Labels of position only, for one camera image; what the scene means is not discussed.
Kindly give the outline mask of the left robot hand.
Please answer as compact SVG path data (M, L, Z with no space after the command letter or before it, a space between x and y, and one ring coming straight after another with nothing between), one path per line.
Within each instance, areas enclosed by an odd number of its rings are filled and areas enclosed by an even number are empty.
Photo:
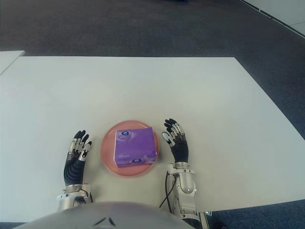
M83 183L83 173L92 142L85 130L78 131L68 149L63 171L65 186Z

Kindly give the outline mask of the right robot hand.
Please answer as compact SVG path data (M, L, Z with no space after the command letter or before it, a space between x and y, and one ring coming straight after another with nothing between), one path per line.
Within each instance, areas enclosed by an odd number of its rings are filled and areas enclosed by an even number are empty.
M169 145L175 163L188 163L189 148L182 126L174 119L165 119L166 131L162 132L162 137Z

